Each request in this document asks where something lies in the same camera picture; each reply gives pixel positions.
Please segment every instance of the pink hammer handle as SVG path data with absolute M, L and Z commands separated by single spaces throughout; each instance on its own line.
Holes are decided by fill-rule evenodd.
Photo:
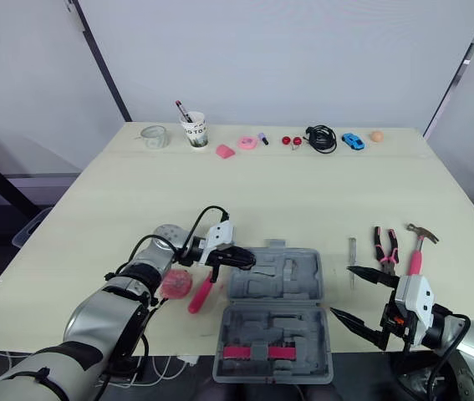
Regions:
M 201 307 L 203 306 L 203 303 L 209 296 L 209 292 L 211 292 L 211 274 L 212 272 L 209 273 L 203 284 L 201 284 L 200 289 L 197 290 L 196 295 L 194 295 L 194 297 L 190 301 L 190 304 L 188 305 L 188 312 L 198 313 L 200 311 Z
M 419 250 L 413 251 L 410 262 L 410 272 L 408 276 L 420 274 L 420 267 L 422 266 L 422 252 Z

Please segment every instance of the hammer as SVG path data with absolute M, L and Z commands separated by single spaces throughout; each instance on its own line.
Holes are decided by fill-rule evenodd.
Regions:
M 425 238 L 428 238 L 430 241 L 432 241 L 434 244 L 436 244 L 439 240 L 437 239 L 436 236 L 434 236 L 431 232 L 429 232 L 426 228 L 423 227 L 417 227 L 413 224 L 408 224 L 407 225 L 407 231 L 413 231 L 418 237 L 417 237 L 417 246 L 415 250 L 413 251 L 413 254 L 411 255 L 411 262 L 410 262 L 410 271 L 408 273 L 408 276 L 414 275 L 414 274 L 420 274 L 420 268 L 422 266 L 422 242 L 424 241 Z

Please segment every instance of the blue toy car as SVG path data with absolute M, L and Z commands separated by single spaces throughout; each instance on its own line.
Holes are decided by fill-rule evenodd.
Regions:
M 364 143 L 359 136 L 351 132 L 344 134 L 342 140 L 353 150 L 362 150 L 364 148 Z

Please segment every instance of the gray tool case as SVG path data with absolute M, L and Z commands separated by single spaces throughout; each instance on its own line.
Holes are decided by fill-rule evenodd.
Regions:
M 212 377 L 219 383 L 330 383 L 334 371 L 326 314 L 319 306 L 324 294 L 319 253 L 286 248 L 281 240 L 250 251 L 256 265 L 247 272 L 233 269 L 229 279 L 231 305 L 222 316 Z M 292 356 L 273 358 L 272 347 L 289 347 L 283 351 Z M 249 355 L 235 357 L 229 351 L 235 348 Z

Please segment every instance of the purple marker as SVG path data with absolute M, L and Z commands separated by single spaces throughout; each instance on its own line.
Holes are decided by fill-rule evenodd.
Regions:
M 259 133 L 258 137 L 265 145 L 268 145 L 267 137 L 262 132 Z

